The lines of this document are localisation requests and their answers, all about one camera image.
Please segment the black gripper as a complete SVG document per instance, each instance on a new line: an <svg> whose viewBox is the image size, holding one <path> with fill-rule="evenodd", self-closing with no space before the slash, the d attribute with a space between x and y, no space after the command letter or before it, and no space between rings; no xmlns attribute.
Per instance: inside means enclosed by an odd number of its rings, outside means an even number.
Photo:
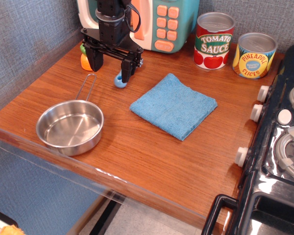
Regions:
<svg viewBox="0 0 294 235"><path fill-rule="evenodd" d="M141 67L143 59L142 47L130 38L131 18L119 21L99 21L99 28L83 28L83 44L91 69L96 72L103 65L103 56L108 55L122 60L122 82L127 83L135 73L136 67Z"/></svg>

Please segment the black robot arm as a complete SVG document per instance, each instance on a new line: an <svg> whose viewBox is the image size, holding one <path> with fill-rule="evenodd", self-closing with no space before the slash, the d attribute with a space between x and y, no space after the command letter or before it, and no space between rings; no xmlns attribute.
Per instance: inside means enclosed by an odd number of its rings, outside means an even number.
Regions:
<svg viewBox="0 0 294 235"><path fill-rule="evenodd" d="M98 29L84 28L83 45L86 56L93 71L98 71L103 65L103 56L107 55L121 60L122 82L127 83L135 70L143 64L144 49L130 38L131 11L139 14L130 0L99 0L96 17Z"/></svg>

